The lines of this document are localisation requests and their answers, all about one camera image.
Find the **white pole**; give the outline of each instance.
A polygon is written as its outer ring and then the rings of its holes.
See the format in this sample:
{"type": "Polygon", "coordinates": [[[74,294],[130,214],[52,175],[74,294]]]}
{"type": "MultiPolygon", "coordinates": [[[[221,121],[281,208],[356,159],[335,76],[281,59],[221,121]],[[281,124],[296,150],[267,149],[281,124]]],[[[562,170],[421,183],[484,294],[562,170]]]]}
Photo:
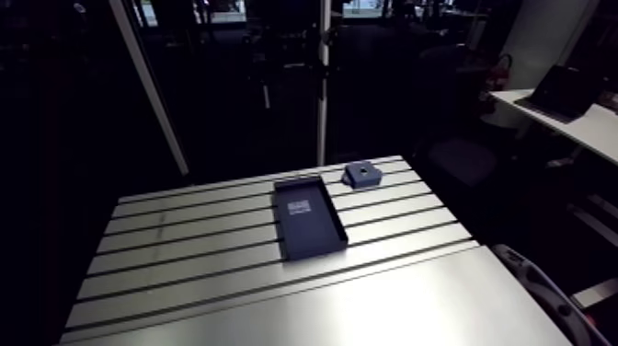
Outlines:
{"type": "Polygon", "coordinates": [[[180,144],[174,134],[174,129],[172,129],[169,118],[167,117],[166,109],[156,90],[155,81],[150,75],[148,65],[146,64],[142,50],[135,37],[135,32],[133,32],[127,11],[124,8],[122,0],[109,0],[109,4],[114,12],[114,17],[122,33],[122,38],[124,38],[124,42],[127,44],[135,69],[137,69],[140,80],[142,80],[143,88],[146,90],[146,94],[150,99],[150,104],[153,106],[154,115],[156,115],[156,118],[159,120],[163,135],[166,137],[167,145],[169,145],[169,149],[172,151],[172,156],[176,160],[180,174],[186,176],[189,173],[187,161],[182,154],[180,144]]]}
{"type": "MultiPolygon", "coordinates": [[[[320,20],[320,37],[322,34],[330,29],[330,7],[331,0],[322,0],[320,20]]],[[[320,40],[319,47],[320,61],[322,65],[327,69],[328,67],[328,46],[324,43],[324,40],[320,40]]],[[[318,98],[317,108],[317,165],[323,166],[325,164],[326,156],[326,77],[322,79],[322,95],[318,98]]]]}

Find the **fire extinguisher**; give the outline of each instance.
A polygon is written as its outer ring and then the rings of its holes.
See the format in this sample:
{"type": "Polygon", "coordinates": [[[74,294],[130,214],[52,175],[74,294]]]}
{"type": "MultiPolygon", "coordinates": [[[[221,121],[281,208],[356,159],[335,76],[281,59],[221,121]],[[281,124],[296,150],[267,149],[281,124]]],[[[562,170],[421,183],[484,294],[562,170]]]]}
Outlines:
{"type": "Polygon", "coordinates": [[[491,114],[496,110],[496,101],[489,95],[491,91],[500,91],[509,82],[510,68],[513,66],[513,57],[502,54],[494,67],[489,70],[485,85],[479,94],[481,114],[491,114]]]}

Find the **dark blue block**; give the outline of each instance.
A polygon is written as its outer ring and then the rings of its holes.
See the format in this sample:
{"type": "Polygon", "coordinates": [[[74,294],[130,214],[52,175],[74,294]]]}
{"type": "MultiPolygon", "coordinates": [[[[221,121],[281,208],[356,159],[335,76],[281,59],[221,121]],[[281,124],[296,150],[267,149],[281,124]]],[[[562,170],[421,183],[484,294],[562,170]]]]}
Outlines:
{"type": "Polygon", "coordinates": [[[368,188],[380,185],[382,171],[372,165],[371,162],[362,161],[346,165],[341,180],[353,189],[368,188]]]}
{"type": "Polygon", "coordinates": [[[301,260],[339,251],[348,235],[320,177],[275,183],[283,257],[301,260]]]}

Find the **white desk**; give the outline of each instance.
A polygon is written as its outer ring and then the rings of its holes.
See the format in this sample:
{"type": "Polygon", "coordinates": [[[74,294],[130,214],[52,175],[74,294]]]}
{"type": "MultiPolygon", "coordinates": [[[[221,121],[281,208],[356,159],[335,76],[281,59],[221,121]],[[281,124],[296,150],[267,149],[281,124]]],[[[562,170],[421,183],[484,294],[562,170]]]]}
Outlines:
{"type": "Polygon", "coordinates": [[[593,104],[583,117],[570,123],[563,123],[514,103],[520,98],[530,96],[532,92],[533,89],[524,89],[499,91],[491,94],[520,110],[526,116],[570,137],[575,142],[618,165],[618,115],[602,106],[593,104]]]}
{"type": "Polygon", "coordinates": [[[371,161],[367,190],[334,165],[120,199],[62,342],[568,345],[401,156],[371,161]],[[349,247],[283,262],[273,182],[316,174],[349,247]]]}

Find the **office chair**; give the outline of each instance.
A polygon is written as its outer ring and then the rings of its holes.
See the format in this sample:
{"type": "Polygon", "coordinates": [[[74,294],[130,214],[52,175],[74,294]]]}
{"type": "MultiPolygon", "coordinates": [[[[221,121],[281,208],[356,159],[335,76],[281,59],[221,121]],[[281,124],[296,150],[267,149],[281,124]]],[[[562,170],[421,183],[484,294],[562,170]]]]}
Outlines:
{"type": "Polygon", "coordinates": [[[476,228],[478,236],[485,236],[487,220],[502,211],[499,203],[487,206],[485,202],[501,193],[501,177],[495,173],[505,163],[477,130],[480,121],[463,119],[456,108],[457,65],[463,53],[464,47],[449,45],[427,49],[419,56],[409,125],[416,127],[417,135],[412,156],[415,167],[425,171],[423,177],[441,198],[449,200],[458,217],[476,228]]]}

